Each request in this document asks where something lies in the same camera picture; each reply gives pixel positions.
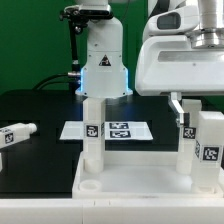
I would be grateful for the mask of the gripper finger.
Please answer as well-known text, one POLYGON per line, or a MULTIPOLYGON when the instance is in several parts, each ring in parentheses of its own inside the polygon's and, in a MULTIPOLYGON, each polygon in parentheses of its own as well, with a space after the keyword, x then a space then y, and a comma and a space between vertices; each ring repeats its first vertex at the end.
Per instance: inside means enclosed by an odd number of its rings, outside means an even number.
POLYGON ((171 92, 168 96, 168 104, 176 115, 176 123, 178 127, 184 125, 184 110, 180 104, 182 95, 178 92, 171 92))

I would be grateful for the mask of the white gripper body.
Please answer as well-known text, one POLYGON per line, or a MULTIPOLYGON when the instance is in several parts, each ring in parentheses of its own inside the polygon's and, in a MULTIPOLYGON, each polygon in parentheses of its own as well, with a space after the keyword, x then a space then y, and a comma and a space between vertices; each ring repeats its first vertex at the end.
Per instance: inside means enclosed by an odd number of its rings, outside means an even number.
POLYGON ((146 96, 224 94, 224 4, 150 4, 135 89, 146 96))

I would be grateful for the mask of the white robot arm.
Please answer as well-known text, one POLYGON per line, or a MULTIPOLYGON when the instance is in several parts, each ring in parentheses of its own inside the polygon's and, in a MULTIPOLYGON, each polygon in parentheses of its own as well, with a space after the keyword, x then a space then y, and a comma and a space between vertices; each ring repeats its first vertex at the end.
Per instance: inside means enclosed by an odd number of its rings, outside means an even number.
MULTIPOLYGON (((126 93, 123 30, 110 4, 125 0, 76 0, 73 15, 88 29, 87 62, 80 93, 119 97, 126 93)), ((224 94, 224 0, 147 0, 148 20, 138 55, 135 89, 142 96, 167 95, 185 126, 184 96, 224 94)))

